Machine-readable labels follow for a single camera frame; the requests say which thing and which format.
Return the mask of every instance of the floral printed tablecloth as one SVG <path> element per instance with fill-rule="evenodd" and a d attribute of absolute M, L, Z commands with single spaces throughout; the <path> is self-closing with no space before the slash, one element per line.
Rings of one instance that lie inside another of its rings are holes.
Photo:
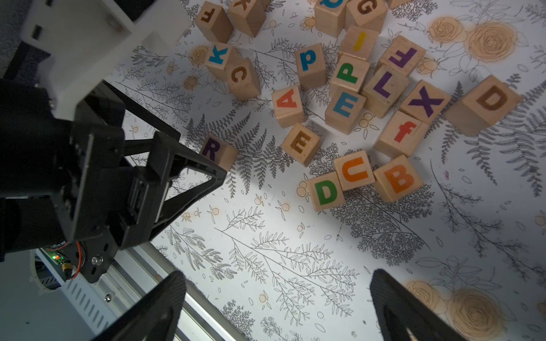
<path fill-rule="evenodd" d="M 182 0 L 193 18 L 202 2 Z M 294 52 L 306 45 L 323 44 L 330 77 L 345 34 L 318 32 L 313 6 L 272 0 L 257 38 L 234 31 L 229 43 L 262 85 L 253 100 L 236 101 L 203 66 L 209 43 L 195 26 L 169 55 L 137 47 L 107 78 L 193 150 L 209 132 L 239 150 L 223 187 L 153 244 L 249 339 L 381 340 L 369 290 L 376 268 L 468 339 L 545 339 L 546 1 L 413 0 L 389 11 L 370 62 L 399 34 L 427 49 L 406 93 L 425 79 L 452 105 L 494 74 L 524 101 L 473 137 L 436 119 L 410 157 L 426 184 L 417 192 L 386 204 L 361 187 L 318 213 L 307 180 L 358 149 L 387 163 L 372 145 L 391 113 L 364 113 L 345 136 L 324 124 L 328 85 L 313 89 L 302 97 L 305 125 L 322 148 L 307 168 L 280 148 L 289 129 L 273 117 L 271 92 L 297 83 Z M 130 113 L 124 128 L 129 139 L 154 132 Z M 184 172 L 169 195 L 204 180 Z"/>

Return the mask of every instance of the purple letter l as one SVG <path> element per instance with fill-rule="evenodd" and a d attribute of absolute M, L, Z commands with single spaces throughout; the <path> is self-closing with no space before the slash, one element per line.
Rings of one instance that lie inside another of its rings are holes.
<path fill-rule="evenodd" d="M 387 84 L 387 82 L 389 81 L 389 79 L 392 77 L 392 73 L 390 72 L 385 72 L 385 74 L 383 75 L 383 77 L 381 77 L 381 79 L 379 80 L 379 82 L 377 82 L 377 84 L 375 85 L 375 87 L 373 87 L 373 89 L 375 91 L 377 91 L 378 93 L 380 93 L 381 95 L 383 95 L 383 97 L 385 98 L 389 98 L 390 96 L 390 92 L 388 92 L 387 90 L 383 89 L 383 87 L 385 86 L 385 84 Z"/>

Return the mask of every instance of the red letter f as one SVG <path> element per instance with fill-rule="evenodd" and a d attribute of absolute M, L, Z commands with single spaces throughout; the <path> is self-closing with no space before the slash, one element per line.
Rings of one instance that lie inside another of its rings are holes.
<path fill-rule="evenodd" d="M 404 123 L 403 125 L 399 127 L 400 131 L 398 132 L 394 140 L 398 143 L 402 143 L 402 139 L 404 138 L 404 136 L 406 136 L 406 134 L 411 134 L 411 132 L 413 131 L 413 128 L 416 128 L 416 127 L 417 127 L 416 124 L 413 122 L 408 121 Z"/>

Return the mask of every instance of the red wire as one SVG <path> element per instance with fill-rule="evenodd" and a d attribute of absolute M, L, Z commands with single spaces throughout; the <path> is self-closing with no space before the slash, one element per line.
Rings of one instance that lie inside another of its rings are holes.
<path fill-rule="evenodd" d="M 59 251 L 60 249 L 64 248 L 64 247 L 67 247 L 70 243 L 66 243 L 65 245 L 61 246 L 60 248 L 57 248 L 57 249 L 46 249 L 48 251 Z"/>
<path fill-rule="evenodd" d="M 78 255 L 79 255 L 78 269 L 76 270 L 76 274 L 74 275 L 74 277 L 72 277 L 71 279 L 76 278 L 76 276 L 80 273 L 80 269 L 81 269 L 81 245 L 80 245 L 80 242 L 76 242 L 76 243 L 78 244 Z"/>

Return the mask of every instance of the wooden block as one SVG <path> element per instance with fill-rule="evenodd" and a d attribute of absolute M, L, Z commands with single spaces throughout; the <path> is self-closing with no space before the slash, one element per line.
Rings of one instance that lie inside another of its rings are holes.
<path fill-rule="evenodd" d="M 262 94 L 258 73 L 250 59 L 228 64 L 225 70 L 228 75 L 228 88 L 237 100 L 245 101 Z"/>
<path fill-rule="evenodd" d="M 491 75 L 451 106 L 444 117 L 461 133 L 472 136 L 500 121 L 521 100 L 520 95 Z"/>
<path fill-rule="evenodd" d="M 326 124 L 349 135 L 360 118 L 366 97 L 339 88 L 326 109 Z"/>
<path fill-rule="evenodd" d="M 316 212 L 345 204 L 345 197 L 336 172 L 308 180 L 307 185 Z"/>
<path fill-rule="evenodd" d="M 334 168 L 342 190 L 350 190 L 375 182 L 372 166 L 365 151 L 334 159 Z"/>
<path fill-rule="evenodd" d="M 430 124 L 446 107 L 449 100 L 451 95 L 421 80 L 402 102 L 400 110 L 421 122 Z"/>
<path fill-rule="evenodd" d="M 262 6 L 264 7 L 264 11 L 267 11 L 270 2 L 271 0 L 262 0 Z"/>
<path fill-rule="evenodd" d="M 409 157 L 429 130 L 429 125 L 406 115 L 394 113 L 389 123 L 377 138 L 374 148 L 395 159 L 400 155 Z"/>
<path fill-rule="evenodd" d="M 297 85 L 275 91 L 272 95 L 275 118 L 281 128 L 288 128 L 296 123 L 304 123 L 304 107 L 301 103 L 300 89 Z"/>
<path fill-rule="evenodd" d="M 345 26 L 345 5 L 348 0 L 321 0 L 314 6 L 317 30 L 337 38 Z"/>
<path fill-rule="evenodd" d="M 379 58 L 377 68 L 387 65 L 395 71 L 408 77 L 417 67 L 417 63 L 425 56 L 426 50 L 409 39 L 399 35 Z"/>
<path fill-rule="evenodd" d="M 390 0 L 389 1 L 389 8 L 390 9 L 393 9 L 393 8 L 396 8 L 398 6 L 401 6 L 407 2 L 410 2 L 411 0 Z"/>
<path fill-rule="evenodd" d="M 384 0 L 352 0 L 347 3 L 345 28 L 351 25 L 381 32 L 389 8 Z"/>
<path fill-rule="evenodd" d="M 383 65 L 362 89 L 362 95 L 366 97 L 364 108 L 378 118 L 383 118 L 408 85 L 410 85 L 408 78 Z"/>
<path fill-rule="evenodd" d="M 338 59 L 341 56 L 351 56 L 367 60 L 377 40 L 379 32 L 358 26 L 350 26 L 340 46 Z"/>
<path fill-rule="evenodd" d="M 376 178 L 373 186 L 385 202 L 396 201 L 425 184 L 404 155 L 379 167 L 373 175 Z"/>
<path fill-rule="evenodd" d="M 322 43 L 296 51 L 296 68 L 302 91 L 325 86 L 326 63 Z"/>
<path fill-rule="evenodd" d="M 240 60 L 241 56 L 239 56 L 235 47 L 223 43 L 214 43 L 206 54 L 205 66 L 214 77 L 227 82 L 228 75 L 225 70 L 226 66 Z"/>
<path fill-rule="evenodd" d="M 359 93 L 364 86 L 364 78 L 370 69 L 370 64 L 362 59 L 351 56 L 341 56 L 330 79 L 330 97 L 338 88 Z"/>
<path fill-rule="evenodd" d="M 307 167 L 321 147 L 321 137 L 305 128 L 301 123 L 296 123 L 281 147 L 297 162 Z"/>
<path fill-rule="evenodd" d="M 199 154 L 204 155 L 207 159 L 229 172 L 239 151 L 216 136 L 209 134 L 205 138 L 205 143 L 203 143 Z"/>
<path fill-rule="evenodd" d="M 263 0 L 233 0 L 228 12 L 232 16 L 233 25 L 254 38 L 265 22 Z"/>
<path fill-rule="evenodd" d="M 199 27 L 208 41 L 225 43 L 232 34 L 233 25 L 222 6 L 205 1 L 201 11 L 195 18 L 195 25 Z"/>

